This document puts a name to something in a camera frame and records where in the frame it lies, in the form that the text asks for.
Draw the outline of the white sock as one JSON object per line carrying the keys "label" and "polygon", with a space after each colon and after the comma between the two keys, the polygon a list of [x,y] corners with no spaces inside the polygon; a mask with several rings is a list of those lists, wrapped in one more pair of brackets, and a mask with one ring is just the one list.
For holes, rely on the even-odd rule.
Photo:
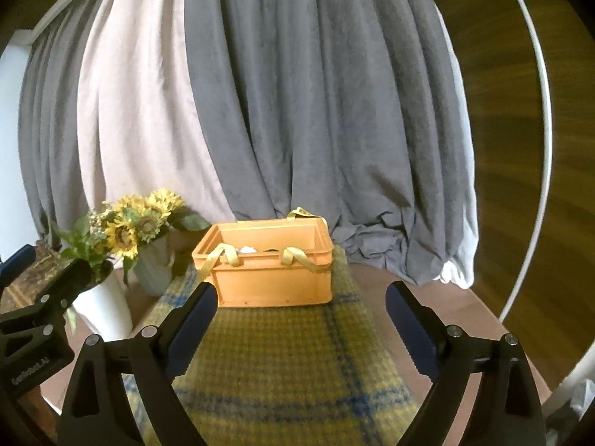
{"label": "white sock", "polygon": [[255,250],[253,247],[248,247],[248,246],[244,246],[241,249],[238,250],[238,253],[240,254],[253,254],[253,253],[258,253],[257,250]]}

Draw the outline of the green leafy plant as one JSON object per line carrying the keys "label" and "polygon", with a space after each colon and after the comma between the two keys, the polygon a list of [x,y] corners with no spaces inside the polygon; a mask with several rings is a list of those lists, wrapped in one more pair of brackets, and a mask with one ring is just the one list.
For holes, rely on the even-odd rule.
{"label": "green leafy plant", "polygon": [[91,281],[88,288],[103,283],[113,271],[112,252],[104,224],[102,213],[96,210],[88,210],[69,230],[56,222],[51,223],[51,230],[61,245],[58,252],[61,260],[83,260],[90,266]]}

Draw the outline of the white flower pot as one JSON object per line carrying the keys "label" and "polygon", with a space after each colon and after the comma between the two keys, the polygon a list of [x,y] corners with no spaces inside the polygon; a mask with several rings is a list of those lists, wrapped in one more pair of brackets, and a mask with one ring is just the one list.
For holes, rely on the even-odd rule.
{"label": "white flower pot", "polygon": [[124,287],[113,269],[107,278],[73,302],[75,312],[82,315],[90,329],[106,341],[124,339],[132,331],[132,317]]}

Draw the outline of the sunflower bouquet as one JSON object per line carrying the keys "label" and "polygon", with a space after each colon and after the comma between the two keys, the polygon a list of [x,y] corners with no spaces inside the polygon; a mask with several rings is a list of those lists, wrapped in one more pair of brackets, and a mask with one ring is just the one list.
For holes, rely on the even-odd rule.
{"label": "sunflower bouquet", "polygon": [[113,203],[105,201],[99,223],[107,249],[130,262],[137,259],[142,248],[170,230],[201,232],[211,226],[177,192],[167,188],[149,195],[126,194]]}

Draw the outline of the green vase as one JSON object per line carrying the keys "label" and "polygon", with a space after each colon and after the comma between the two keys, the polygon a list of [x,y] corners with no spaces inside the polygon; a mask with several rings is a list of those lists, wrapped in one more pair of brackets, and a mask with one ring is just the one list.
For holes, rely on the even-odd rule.
{"label": "green vase", "polygon": [[132,271],[143,290],[150,296],[161,296],[173,281],[174,251],[168,236],[146,245],[138,255]]}

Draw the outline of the yellow plaid woven blanket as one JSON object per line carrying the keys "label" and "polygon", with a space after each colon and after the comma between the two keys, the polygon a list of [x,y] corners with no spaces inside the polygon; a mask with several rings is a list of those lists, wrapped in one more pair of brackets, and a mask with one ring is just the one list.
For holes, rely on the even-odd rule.
{"label": "yellow plaid woven blanket", "polygon": [[218,310],[173,390],[211,445],[393,445],[418,410],[342,249],[331,302]]}

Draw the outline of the beige curtain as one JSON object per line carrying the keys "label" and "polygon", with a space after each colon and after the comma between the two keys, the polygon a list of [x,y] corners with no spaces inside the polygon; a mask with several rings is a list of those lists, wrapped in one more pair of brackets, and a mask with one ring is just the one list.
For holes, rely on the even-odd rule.
{"label": "beige curtain", "polygon": [[187,65],[186,0],[103,0],[77,101],[83,189],[93,209],[128,194],[177,192],[210,223],[232,222]]}

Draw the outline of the orange plastic crate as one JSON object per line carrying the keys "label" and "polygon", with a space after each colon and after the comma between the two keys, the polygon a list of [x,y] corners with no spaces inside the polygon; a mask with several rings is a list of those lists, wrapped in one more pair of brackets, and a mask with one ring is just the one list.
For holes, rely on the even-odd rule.
{"label": "orange plastic crate", "polygon": [[[238,253],[244,246],[258,253]],[[310,306],[333,299],[333,250],[324,217],[298,207],[284,219],[214,224],[192,258],[223,308]]]}

